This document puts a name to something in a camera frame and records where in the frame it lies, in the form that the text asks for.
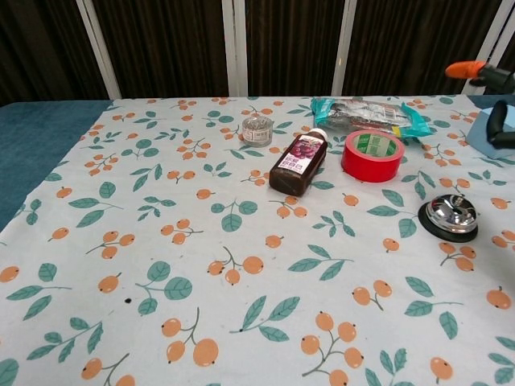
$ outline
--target grape label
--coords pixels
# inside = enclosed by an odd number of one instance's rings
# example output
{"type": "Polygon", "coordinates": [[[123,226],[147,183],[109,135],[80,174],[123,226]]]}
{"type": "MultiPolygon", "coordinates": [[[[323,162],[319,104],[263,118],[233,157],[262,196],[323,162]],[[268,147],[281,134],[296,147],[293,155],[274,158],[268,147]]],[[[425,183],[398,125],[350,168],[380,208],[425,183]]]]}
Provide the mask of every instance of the grape label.
{"type": "Polygon", "coordinates": [[[323,141],[309,135],[301,135],[278,167],[300,175],[307,169],[323,141]]]}

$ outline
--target table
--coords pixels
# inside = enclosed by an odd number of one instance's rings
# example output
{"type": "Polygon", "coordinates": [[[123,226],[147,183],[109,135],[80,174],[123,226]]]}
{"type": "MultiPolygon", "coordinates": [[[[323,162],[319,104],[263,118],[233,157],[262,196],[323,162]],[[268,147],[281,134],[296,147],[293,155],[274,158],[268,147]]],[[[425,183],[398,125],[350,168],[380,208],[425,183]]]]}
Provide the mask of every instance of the table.
{"type": "Polygon", "coordinates": [[[266,180],[309,98],[115,101],[0,233],[0,384],[513,382],[515,162],[467,146],[465,96],[367,99],[435,134],[373,184],[330,133],[300,199],[266,180]],[[480,213],[465,245],[415,217],[452,192],[480,213]]]}

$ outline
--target black bell base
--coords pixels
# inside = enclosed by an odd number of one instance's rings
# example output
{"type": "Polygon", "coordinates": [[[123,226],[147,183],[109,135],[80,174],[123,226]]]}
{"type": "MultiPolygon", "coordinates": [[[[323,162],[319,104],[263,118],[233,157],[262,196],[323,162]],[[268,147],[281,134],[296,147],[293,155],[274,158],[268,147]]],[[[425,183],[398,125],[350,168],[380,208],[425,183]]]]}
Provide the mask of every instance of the black bell base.
{"type": "Polygon", "coordinates": [[[453,233],[437,227],[427,217],[427,205],[429,205],[429,203],[424,203],[420,209],[418,209],[418,220],[430,234],[438,237],[439,239],[450,241],[451,243],[467,243],[468,241],[472,241],[476,238],[478,227],[469,233],[453,233]]]}

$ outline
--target teal carpet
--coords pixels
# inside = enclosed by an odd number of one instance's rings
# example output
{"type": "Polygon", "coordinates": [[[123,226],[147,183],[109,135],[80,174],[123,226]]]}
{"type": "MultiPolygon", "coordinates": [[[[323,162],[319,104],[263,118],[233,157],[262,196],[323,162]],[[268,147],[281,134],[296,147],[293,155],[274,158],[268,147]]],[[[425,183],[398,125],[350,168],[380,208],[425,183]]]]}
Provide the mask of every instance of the teal carpet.
{"type": "Polygon", "coordinates": [[[0,108],[0,230],[110,104],[27,102],[0,108]]]}

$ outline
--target small glass jar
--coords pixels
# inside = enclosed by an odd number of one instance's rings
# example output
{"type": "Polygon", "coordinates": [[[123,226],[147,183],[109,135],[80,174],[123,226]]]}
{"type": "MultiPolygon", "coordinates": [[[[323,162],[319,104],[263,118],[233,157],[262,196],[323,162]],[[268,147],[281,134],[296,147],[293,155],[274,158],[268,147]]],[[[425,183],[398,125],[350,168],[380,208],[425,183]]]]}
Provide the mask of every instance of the small glass jar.
{"type": "Polygon", "coordinates": [[[267,117],[249,117],[243,121],[243,142],[252,147],[267,146],[272,142],[274,122],[267,117]]]}

